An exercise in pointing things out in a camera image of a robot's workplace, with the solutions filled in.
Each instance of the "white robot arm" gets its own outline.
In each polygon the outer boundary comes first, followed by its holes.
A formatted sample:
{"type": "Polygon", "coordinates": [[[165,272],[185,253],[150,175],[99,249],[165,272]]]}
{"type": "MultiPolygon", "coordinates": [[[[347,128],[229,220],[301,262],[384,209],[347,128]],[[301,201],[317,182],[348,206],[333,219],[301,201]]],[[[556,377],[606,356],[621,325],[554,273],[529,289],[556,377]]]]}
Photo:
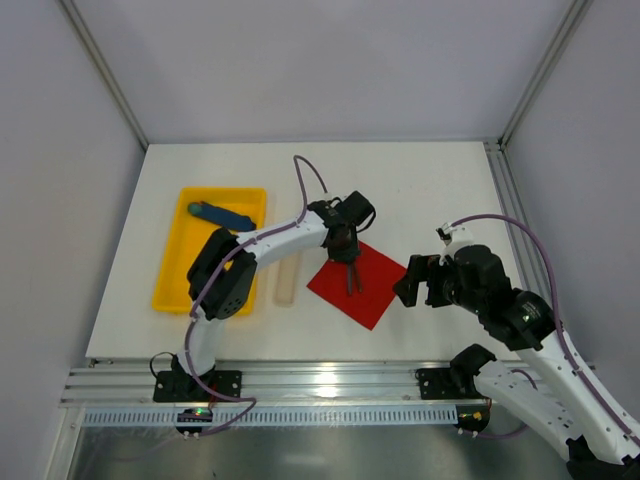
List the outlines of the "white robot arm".
{"type": "Polygon", "coordinates": [[[412,307],[418,284],[426,282],[427,305],[458,305],[477,315],[493,338],[540,375],[561,404],[513,375],[479,345],[451,362],[458,381],[460,375],[470,375],[477,392],[505,405],[568,460],[574,478],[640,478],[640,424],[591,371],[568,333],[557,328],[547,303],[512,288],[499,257],[474,245],[466,227],[445,225],[438,233],[445,242],[442,254],[412,256],[395,293],[412,307]]]}

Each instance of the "red cloth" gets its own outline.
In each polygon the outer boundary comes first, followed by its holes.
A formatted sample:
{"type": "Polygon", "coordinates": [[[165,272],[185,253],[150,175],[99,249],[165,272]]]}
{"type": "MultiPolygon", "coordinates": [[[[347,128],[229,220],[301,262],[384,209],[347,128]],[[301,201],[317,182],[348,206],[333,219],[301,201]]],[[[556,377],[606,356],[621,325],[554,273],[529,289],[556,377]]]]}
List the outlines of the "red cloth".
{"type": "Polygon", "coordinates": [[[362,293],[358,292],[353,277],[353,295],[347,294],[347,266],[344,263],[327,261],[307,287],[342,310],[363,327],[373,330],[395,294],[393,284],[402,278],[406,269],[386,255],[360,242],[362,255],[356,267],[362,282],[362,293]]]}

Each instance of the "metal frame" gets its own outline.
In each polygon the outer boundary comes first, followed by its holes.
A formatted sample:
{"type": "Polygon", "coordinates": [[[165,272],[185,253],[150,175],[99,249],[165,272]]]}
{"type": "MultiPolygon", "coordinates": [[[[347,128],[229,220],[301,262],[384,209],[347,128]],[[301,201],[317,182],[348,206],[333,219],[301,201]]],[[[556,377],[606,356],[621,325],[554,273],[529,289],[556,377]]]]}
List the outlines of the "metal frame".
{"type": "MultiPolygon", "coordinates": [[[[67,17],[71,28],[76,33],[78,40],[87,52],[91,63],[95,67],[98,75],[102,78],[103,83],[113,98],[117,108],[120,110],[127,125],[131,129],[133,135],[138,139],[140,146],[146,151],[149,147],[149,140],[138,122],[127,98],[125,97],[118,81],[113,75],[109,64],[100,52],[89,27],[84,21],[75,0],[56,0],[60,5],[62,12],[67,17]]],[[[515,131],[520,126],[522,120],[533,105],[537,95],[544,87],[547,79],[551,75],[562,53],[566,49],[580,22],[584,18],[587,10],[593,3],[593,0],[572,0],[571,5],[567,8],[562,20],[547,46],[542,58],[538,62],[530,80],[527,82],[524,93],[520,97],[516,108],[514,109],[504,132],[500,137],[499,144],[506,146],[512,139],[515,131]]],[[[466,140],[477,140],[476,138],[467,138],[466,140]]]]}
{"type": "Polygon", "coordinates": [[[567,45],[571,41],[573,34],[577,30],[580,22],[586,15],[593,0],[573,0],[571,5],[562,17],[560,25],[556,29],[549,46],[544,55],[540,59],[533,76],[527,83],[524,93],[520,97],[515,110],[511,114],[511,118],[507,122],[504,133],[500,138],[500,145],[506,146],[513,138],[514,133],[522,123],[522,120],[531,109],[538,94],[547,83],[551,76],[551,72],[555,68],[558,60],[564,53],[567,45]]]}
{"type": "MultiPolygon", "coordinates": [[[[239,426],[269,427],[455,423],[452,415],[458,407],[482,405],[484,400],[423,401],[415,377],[418,368],[447,366],[446,362],[219,362],[221,369],[242,370],[243,396],[261,400],[256,415],[239,426]],[[292,419],[289,413],[294,411],[299,416],[292,419]]],[[[508,366],[527,369],[542,392],[550,394],[525,364],[508,362],[508,366]]],[[[168,368],[168,361],[158,359],[157,370],[168,368]]],[[[161,414],[155,423],[145,426],[166,428],[167,422],[175,424],[178,407],[206,406],[154,404],[154,384],[145,361],[93,361],[73,369],[62,395],[61,407],[67,413],[47,478],[66,478],[86,416],[94,423],[102,418],[103,427],[117,427],[123,421],[131,425],[151,422],[154,414],[161,414]],[[99,414],[112,416],[97,417],[99,414]]],[[[218,408],[228,414],[231,410],[227,409],[237,407],[218,408]]]]}
{"type": "Polygon", "coordinates": [[[135,114],[133,113],[133,110],[131,110],[131,107],[129,106],[129,102],[127,101],[127,98],[124,96],[124,93],[122,93],[122,89],[120,88],[120,85],[118,84],[116,78],[111,72],[111,69],[107,64],[107,61],[104,59],[104,56],[100,52],[100,49],[98,48],[98,44],[93,39],[93,36],[91,35],[91,31],[89,30],[89,27],[87,27],[87,24],[82,18],[82,15],[80,14],[80,10],[78,10],[78,7],[76,6],[75,1],[74,0],[57,0],[57,2],[60,8],[62,9],[62,12],[67,17],[67,20],[69,21],[69,25],[71,25],[71,28],[75,32],[78,40],[80,41],[80,44],[82,45],[84,50],[87,52],[87,55],[89,56],[89,60],[91,60],[91,63],[93,64],[96,71],[98,72],[98,75],[102,79],[102,82],[105,88],[107,89],[107,91],[111,95],[111,98],[115,102],[116,107],[118,108],[125,122],[127,122],[127,125],[131,129],[131,133],[133,133],[133,135],[138,139],[138,143],[140,143],[140,146],[146,152],[147,148],[149,148],[149,140],[147,140],[147,136],[142,130],[142,127],[140,126],[140,123],[138,122],[135,114]]]}
{"type": "MultiPolygon", "coordinates": [[[[82,18],[75,0],[56,1],[69,20],[127,125],[146,151],[149,141],[82,18]]],[[[572,1],[511,115],[503,135],[500,139],[485,142],[485,151],[502,210],[506,215],[515,217],[524,223],[527,223],[527,216],[518,194],[513,172],[509,166],[510,162],[505,147],[513,138],[537,95],[544,87],[592,1],[572,1]]],[[[546,272],[535,247],[522,232],[513,227],[508,227],[508,230],[523,286],[548,295],[549,286],[546,272]]],[[[447,408],[482,402],[482,400],[465,402],[421,401],[417,380],[414,376],[415,370],[445,366],[448,364],[439,362],[219,362],[219,368],[243,371],[243,395],[255,395],[260,398],[260,412],[263,410],[263,413],[282,411],[282,407],[285,405],[295,406],[296,409],[307,412],[338,408],[342,409],[340,412],[344,415],[354,411],[353,409],[364,409],[361,411],[374,409],[382,412],[380,414],[382,416],[379,417],[380,421],[390,422],[385,424],[397,425],[406,424],[403,423],[405,420],[402,420],[406,417],[392,415],[399,408],[413,411],[411,409],[418,406],[422,410],[430,411],[429,409],[432,409],[435,412],[439,409],[447,410],[447,408]]],[[[527,369],[521,363],[513,363],[509,366],[527,369]]],[[[168,362],[158,360],[157,368],[167,369],[168,362]]],[[[543,393],[551,395],[548,388],[539,382],[540,379],[535,372],[527,370],[538,381],[539,388],[543,393]]],[[[61,407],[65,409],[65,416],[60,426],[47,478],[66,478],[71,468],[80,428],[87,413],[89,415],[100,411],[104,413],[107,412],[105,408],[120,409],[116,411],[126,410],[136,415],[158,409],[175,411],[176,405],[173,404],[164,406],[152,404],[153,386],[154,379],[148,371],[148,364],[142,361],[92,360],[86,368],[73,369],[61,399],[61,407]]],[[[251,425],[283,424],[286,418],[288,417],[257,415],[252,417],[251,425]]],[[[313,418],[316,419],[314,421],[317,421],[318,418],[324,418],[322,421],[335,421],[338,417],[316,416],[313,418]]],[[[429,418],[429,415],[426,415],[423,423],[429,423],[429,418]]]]}

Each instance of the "white surface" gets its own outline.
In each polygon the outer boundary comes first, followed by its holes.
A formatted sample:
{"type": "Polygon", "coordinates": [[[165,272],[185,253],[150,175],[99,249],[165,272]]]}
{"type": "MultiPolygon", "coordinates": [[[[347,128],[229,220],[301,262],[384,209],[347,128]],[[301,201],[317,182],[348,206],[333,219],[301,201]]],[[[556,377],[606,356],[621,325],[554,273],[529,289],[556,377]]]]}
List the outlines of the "white surface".
{"type": "Polygon", "coordinates": [[[583,355],[640,418],[640,2],[593,2],[510,145],[583,355]]]}
{"type": "MultiPolygon", "coordinates": [[[[300,209],[294,154],[314,162],[333,194],[357,189],[373,203],[378,217],[361,239],[402,265],[411,254],[442,251],[435,228],[445,221],[500,212],[481,143],[152,145],[87,355],[149,358],[179,350],[187,316],[155,312],[151,297],[180,190],[196,185],[264,187],[267,224],[282,221],[300,209]]],[[[310,198],[322,198],[306,169],[305,178],[310,198]]],[[[517,278],[504,225],[476,223],[476,240],[490,245],[507,273],[517,278]]],[[[306,285],[325,260],[324,249],[307,250],[299,285],[306,285]]],[[[219,359],[448,360],[474,342],[501,358],[516,358],[461,308],[405,309],[395,299],[370,332],[307,288],[299,287],[292,307],[277,307],[274,267],[260,274],[254,313],[226,322],[219,359]]]]}
{"type": "Polygon", "coordinates": [[[77,0],[151,143],[499,137],[570,0],[77,0]]]}
{"type": "Polygon", "coordinates": [[[0,15],[0,470],[41,479],[142,150],[55,2],[0,15]]]}

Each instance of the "purple cable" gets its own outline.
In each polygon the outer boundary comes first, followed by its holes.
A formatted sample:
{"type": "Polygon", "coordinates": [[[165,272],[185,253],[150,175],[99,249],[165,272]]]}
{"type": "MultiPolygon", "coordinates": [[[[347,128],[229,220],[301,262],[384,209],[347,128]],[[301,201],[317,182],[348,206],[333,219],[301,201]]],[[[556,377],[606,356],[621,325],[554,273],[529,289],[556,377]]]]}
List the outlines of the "purple cable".
{"type": "MultiPolygon", "coordinates": [[[[536,385],[536,382],[533,380],[533,377],[531,377],[531,375],[529,375],[527,372],[525,372],[524,370],[520,369],[520,368],[514,368],[513,370],[511,370],[513,373],[521,373],[522,375],[524,375],[525,377],[527,377],[527,380],[529,380],[529,383],[531,383],[531,386],[537,390],[538,386],[536,385]]],[[[523,434],[525,431],[527,431],[529,427],[527,426],[526,423],[523,423],[522,425],[520,425],[518,428],[516,428],[513,432],[509,432],[509,433],[478,433],[476,435],[477,438],[484,438],[485,440],[510,440],[512,438],[516,438],[519,435],[523,434]]],[[[472,432],[468,432],[466,430],[463,430],[462,433],[466,433],[467,435],[473,435],[472,432]]]]}
{"type": "Polygon", "coordinates": [[[533,243],[537,247],[538,251],[540,252],[540,256],[542,257],[544,265],[545,265],[545,267],[547,269],[547,275],[549,276],[549,285],[551,287],[551,308],[553,310],[553,321],[554,321],[555,326],[556,326],[556,332],[557,332],[557,335],[558,335],[558,340],[560,342],[560,348],[562,349],[562,353],[564,353],[565,358],[567,359],[567,361],[571,365],[571,368],[573,369],[573,371],[578,375],[578,378],[580,378],[580,380],[582,380],[582,383],[584,383],[584,386],[587,387],[587,390],[589,390],[589,392],[591,392],[591,394],[594,396],[596,401],[607,412],[609,417],[611,417],[611,419],[616,423],[616,425],[618,425],[618,427],[625,433],[625,435],[627,435],[629,438],[631,438],[631,440],[633,440],[633,442],[640,447],[640,438],[638,438],[638,437],[636,437],[634,435],[633,430],[631,430],[622,421],[622,419],[613,410],[613,408],[611,408],[611,406],[607,403],[607,401],[603,398],[603,396],[600,395],[600,392],[598,392],[598,389],[591,383],[589,378],[582,371],[582,369],[578,365],[578,362],[576,362],[575,358],[573,357],[573,354],[569,350],[569,346],[567,345],[567,341],[564,338],[562,322],[560,320],[560,317],[558,316],[558,314],[559,314],[558,312],[560,311],[560,309],[559,309],[559,302],[558,302],[558,287],[557,287],[557,284],[556,284],[556,277],[555,277],[555,274],[553,272],[553,267],[551,266],[551,259],[549,258],[549,254],[545,250],[545,248],[542,245],[542,242],[540,241],[540,239],[524,223],[519,222],[515,218],[507,217],[506,215],[498,215],[498,214],[495,214],[495,213],[483,213],[483,214],[480,214],[480,215],[471,215],[469,217],[465,217],[465,218],[461,218],[460,220],[456,220],[455,222],[453,222],[451,224],[451,226],[452,227],[456,227],[456,226],[461,225],[463,223],[471,222],[473,220],[483,220],[483,219],[502,220],[503,222],[507,222],[507,223],[510,223],[512,225],[515,225],[520,230],[522,230],[524,233],[526,233],[527,236],[533,241],[533,243]]]}

